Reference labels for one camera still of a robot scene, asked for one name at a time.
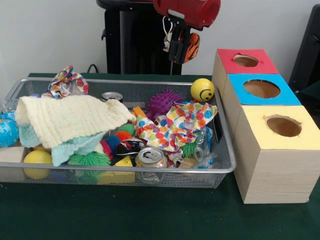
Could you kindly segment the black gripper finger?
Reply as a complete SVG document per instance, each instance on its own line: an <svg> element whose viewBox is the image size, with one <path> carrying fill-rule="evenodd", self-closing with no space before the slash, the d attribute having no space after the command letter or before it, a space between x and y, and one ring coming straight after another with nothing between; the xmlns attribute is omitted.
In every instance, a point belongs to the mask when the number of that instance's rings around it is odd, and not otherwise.
<svg viewBox="0 0 320 240"><path fill-rule="evenodd" d="M180 41L179 41L180 31L181 31L181 25L178 23L175 23L171 31L168 58L170 61L175 62L176 64L178 64L180 60L180 56L178 53L179 46L180 46Z"/></svg>
<svg viewBox="0 0 320 240"><path fill-rule="evenodd" d="M191 28L188 26L180 26L179 30L179 47L178 47L178 64L182 65L185 62L187 49L190 42Z"/></svg>

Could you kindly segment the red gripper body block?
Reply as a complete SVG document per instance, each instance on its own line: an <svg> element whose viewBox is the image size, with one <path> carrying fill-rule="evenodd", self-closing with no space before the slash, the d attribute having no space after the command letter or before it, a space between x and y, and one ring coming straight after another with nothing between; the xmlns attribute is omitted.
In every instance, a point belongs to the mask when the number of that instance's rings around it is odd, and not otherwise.
<svg viewBox="0 0 320 240"><path fill-rule="evenodd" d="M217 18L220 0L154 0L155 10L176 22L201 30L210 27Z"/></svg>

